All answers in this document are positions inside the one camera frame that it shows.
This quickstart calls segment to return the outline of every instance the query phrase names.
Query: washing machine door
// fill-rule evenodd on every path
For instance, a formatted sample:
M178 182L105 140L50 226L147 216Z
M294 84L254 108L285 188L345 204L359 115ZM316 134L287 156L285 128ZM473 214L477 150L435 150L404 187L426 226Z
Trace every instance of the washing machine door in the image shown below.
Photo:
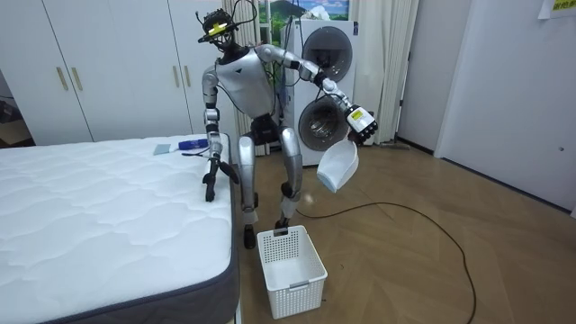
M338 82L346 76L352 65L352 43L336 27L318 28L306 40L302 56L316 63L330 79Z
M298 132L304 145L326 151L348 134L348 124L334 100L323 97L311 102L300 116Z

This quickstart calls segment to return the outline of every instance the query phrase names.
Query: white wardrobe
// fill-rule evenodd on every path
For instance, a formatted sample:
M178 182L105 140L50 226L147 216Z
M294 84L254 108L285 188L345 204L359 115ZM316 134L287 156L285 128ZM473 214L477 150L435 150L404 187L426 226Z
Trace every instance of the white wardrobe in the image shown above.
M213 0L1 0L0 69L38 145L204 133ZM236 135L233 106L220 131Z

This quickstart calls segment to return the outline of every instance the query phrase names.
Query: robot leg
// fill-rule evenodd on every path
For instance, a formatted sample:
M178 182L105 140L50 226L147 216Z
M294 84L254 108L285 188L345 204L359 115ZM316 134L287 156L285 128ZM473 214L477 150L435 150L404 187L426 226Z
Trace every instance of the robot leg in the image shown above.
M254 141L249 136L242 136L238 141L238 154L240 156L239 171L242 187L242 219L244 221L244 248L256 246L256 235L253 224L258 221L256 208L258 196L254 193L254 167L256 153Z
M291 128L284 128L280 132L282 152L284 155L284 167L288 174L288 181L281 186L282 202L280 209L282 214L276 222L277 229L287 228L290 218L296 212L300 201L300 189L302 187L302 154L300 143L296 133Z

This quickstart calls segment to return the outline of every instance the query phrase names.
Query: white laundry basket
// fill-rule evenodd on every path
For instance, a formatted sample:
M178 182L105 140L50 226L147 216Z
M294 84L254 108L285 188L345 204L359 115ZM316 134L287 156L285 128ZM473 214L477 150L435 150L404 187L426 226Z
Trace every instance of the white laundry basket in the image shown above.
M320 307L328 273L303 226L258 233L258 250L275 320Z

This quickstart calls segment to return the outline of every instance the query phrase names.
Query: curtain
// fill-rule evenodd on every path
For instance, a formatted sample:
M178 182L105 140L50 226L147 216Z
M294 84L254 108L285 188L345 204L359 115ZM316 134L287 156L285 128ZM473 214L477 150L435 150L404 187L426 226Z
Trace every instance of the curtain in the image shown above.
M255 1L254 5L257 11L258 2L256 2L256 0L250 0L250 2L252 1ZM236 0L222 0L222 7L227 13L232 14L235 2ZM252 5L248 2L248 0L241 0L236 6L236 12L233 17L234 22L244 22L252 19L252 17L254 17ZM238 44L241 46L254 46L260 42L259 22L260 19L258 16L253 22L243 23L238 27L238 31L236 31L236 41ZM242 136L250 131L250 123L252 120L238 110L235 110L235 115L238 136ZM270 154L269 145L266 144L256 147L257 156L263 156L267 154Z
M353 0L350 20L359 22L355 103L374 111L374 141L392 140L419 0Z

